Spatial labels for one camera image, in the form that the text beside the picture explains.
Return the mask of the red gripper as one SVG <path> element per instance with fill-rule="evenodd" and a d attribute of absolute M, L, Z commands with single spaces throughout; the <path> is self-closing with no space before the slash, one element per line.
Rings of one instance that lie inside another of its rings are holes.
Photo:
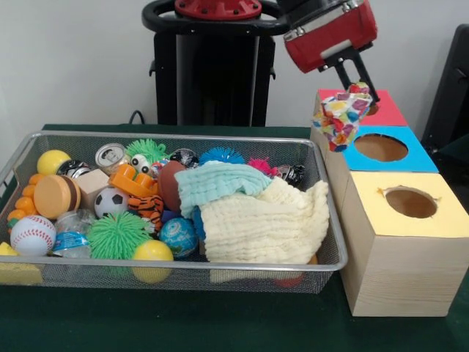
<path fill-rule="evenodd" d="M 284 35 L 287 52 L 303 73 L 322 70 L 327 59 L 345 49 L 357 50 L 353 62 L 374 103 L 380 99 L 359 51 L 367 49 L 376 39 L 377 24 L 368 1 L 336 1 L 326 12 L 294 25 Z M 336 64 L 336 72 L 348 90 L 352 81 L 343 62 Z"/>

